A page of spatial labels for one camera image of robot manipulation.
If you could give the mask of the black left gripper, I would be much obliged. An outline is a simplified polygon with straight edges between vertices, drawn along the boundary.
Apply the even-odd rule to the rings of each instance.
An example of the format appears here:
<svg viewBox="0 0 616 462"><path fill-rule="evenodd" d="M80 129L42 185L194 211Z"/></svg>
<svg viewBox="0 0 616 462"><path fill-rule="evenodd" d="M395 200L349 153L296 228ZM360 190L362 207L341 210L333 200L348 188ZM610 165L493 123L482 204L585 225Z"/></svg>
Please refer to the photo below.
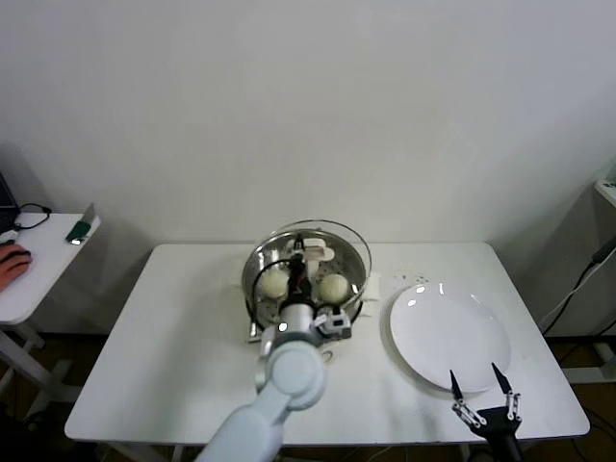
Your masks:
<svg viewBox="0 0 616 462"><path fill-rule="evenodd" d="M306 244L301 233L293 240L293 255L304 255ZM312 285L308 277L307 266L301 256L293 256L288 264L289 279L287 289L287 304L312 304Z"/></svg>

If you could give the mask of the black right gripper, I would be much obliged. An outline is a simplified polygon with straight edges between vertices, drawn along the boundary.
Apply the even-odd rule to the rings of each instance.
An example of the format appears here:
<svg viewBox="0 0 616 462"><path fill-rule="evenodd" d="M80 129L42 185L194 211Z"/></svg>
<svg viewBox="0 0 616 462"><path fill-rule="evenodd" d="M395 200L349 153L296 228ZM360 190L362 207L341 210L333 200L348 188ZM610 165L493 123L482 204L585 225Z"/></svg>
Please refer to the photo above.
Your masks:
<svg viewBox="0 0 616 462"><path fill-rule="evenodd" d="M452 411L467 426L479 426L474 428L474 434L488 443L496 461L522 462L523 452L516 438L516 432L522 422L521 395L514 392L508 378L495 363L491 366L505 397L504 406L482 409L476 413L464 400L454 372L449 371L453 395Z"/></svg>

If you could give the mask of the person's hand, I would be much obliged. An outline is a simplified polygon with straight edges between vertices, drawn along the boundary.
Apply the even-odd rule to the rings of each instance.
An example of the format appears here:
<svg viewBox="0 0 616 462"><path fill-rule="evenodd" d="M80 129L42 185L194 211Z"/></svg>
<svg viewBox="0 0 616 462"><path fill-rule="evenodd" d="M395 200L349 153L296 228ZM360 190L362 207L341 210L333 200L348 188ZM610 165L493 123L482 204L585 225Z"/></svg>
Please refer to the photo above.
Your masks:
<svg viewBox="0 0 616 462"><path fill-rule="evenodd" d="M0 258L0 292L4 292L30 268L32 255L21 245L2 244Z"/></svg>

